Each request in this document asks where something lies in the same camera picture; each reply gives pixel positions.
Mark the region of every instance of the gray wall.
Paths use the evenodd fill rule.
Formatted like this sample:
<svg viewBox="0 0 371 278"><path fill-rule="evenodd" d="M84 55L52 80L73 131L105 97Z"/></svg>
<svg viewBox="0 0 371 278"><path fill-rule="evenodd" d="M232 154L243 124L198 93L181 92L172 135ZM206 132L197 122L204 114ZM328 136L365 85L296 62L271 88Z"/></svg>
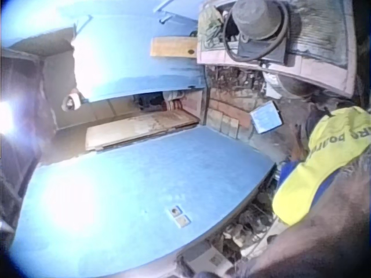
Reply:
<svg viewBox="0 0 371 278"><path fill-rule="evenodd" d="M58 129L113 118L139 110L134 105L133 97L128 96L85 104L76 111L63 111L61 108L63 98L76 86L72 54L73 51L69 51L47 57L43 69L44 91L54 110Z"/></svg>

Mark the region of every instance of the person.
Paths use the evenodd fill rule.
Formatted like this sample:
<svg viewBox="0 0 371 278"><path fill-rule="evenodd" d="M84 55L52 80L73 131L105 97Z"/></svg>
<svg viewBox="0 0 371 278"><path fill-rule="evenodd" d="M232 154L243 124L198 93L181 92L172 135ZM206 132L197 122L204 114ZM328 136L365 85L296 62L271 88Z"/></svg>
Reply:
<svg viewBox="0 0 371 278"><path fill-rule="evenodd" d="M303 126L309 138L309 154L303 161L282 167L272 203L274 213L284 223L299 222L328 189L339 169L370 145L371 115L346 104L339 104L340 108L332 112L314 107Z"/></svg>
<svg viewBox="0 0 371 278"><path fill-rule="evenodd" d="M304 126L309 154L282 168L274 196L290 227L232 277L371 277L371 116L355 106L320 114Z"/></svg>

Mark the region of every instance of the tile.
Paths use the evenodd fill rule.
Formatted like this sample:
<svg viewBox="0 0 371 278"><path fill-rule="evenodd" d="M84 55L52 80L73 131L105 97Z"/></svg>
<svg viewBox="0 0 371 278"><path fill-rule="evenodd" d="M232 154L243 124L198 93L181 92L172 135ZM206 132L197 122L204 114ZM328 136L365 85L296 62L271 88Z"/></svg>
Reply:
<svg viewBox="0 0 371 278"><path fill-rule="evenodd" d="M228 135L230 132L230 122L231 122L231 118L223 115L223 118L221 119L220 131L225 135Z"/></svg>
<svg viewBox="0 0 371 278"><path fill-rule="evenodd" d="M223 113L209 108L207 119L206 119L206 125L217 131L220 131L222 117L223 117Z"/></svg>
<svg viewBox="0 0 371 278"><path fill-rule="evenodd" d="M241 109L230 106L228 110L228 116L234 119L238 119L241 126L248 128L251 125L250 114Z"/></svg>
<svg viewBox="0 0 371 278"><path fill-rule="evenodd" d="M238 134L238 119L231 119L229 136L233 139L237 139Z"/></svg>

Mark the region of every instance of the clutter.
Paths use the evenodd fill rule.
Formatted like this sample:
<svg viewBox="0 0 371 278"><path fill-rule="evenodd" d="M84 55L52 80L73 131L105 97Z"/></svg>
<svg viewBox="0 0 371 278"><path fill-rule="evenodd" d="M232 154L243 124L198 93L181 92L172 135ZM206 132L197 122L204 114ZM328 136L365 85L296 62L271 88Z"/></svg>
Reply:
<svg viewBox="0 0 371 278"><path fill-rule="evenodd" d="M233 264L214 246L204 241L182 253L183 261L195 272L212 272L223 277Z"/></svg>

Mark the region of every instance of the blue wall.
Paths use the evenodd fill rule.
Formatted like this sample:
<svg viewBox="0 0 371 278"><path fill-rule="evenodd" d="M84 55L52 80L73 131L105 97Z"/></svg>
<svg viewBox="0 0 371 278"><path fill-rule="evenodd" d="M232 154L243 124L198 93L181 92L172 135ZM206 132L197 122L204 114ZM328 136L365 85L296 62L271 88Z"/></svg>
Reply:
<svg viewBox="0 0 371 278"><path fill-rule="evenodd" d="M153 37L188 36L197 29L195 21L182 18L160 24L164 14L153 12L160 2L12 0L2 13L2 43L75 24L77 88L90 101L204 87L203 67L195 60L150 57ZM92 20L84 25L88 16Z"/></svg>
<svg viewBox="0 0 371 278"><path fill-rule="evenodd" d="M42 166L10 254L29 277L97 277L145 265L210 232L272 166L207 127ZM176 225L174 206L188 226Z"/></svg>

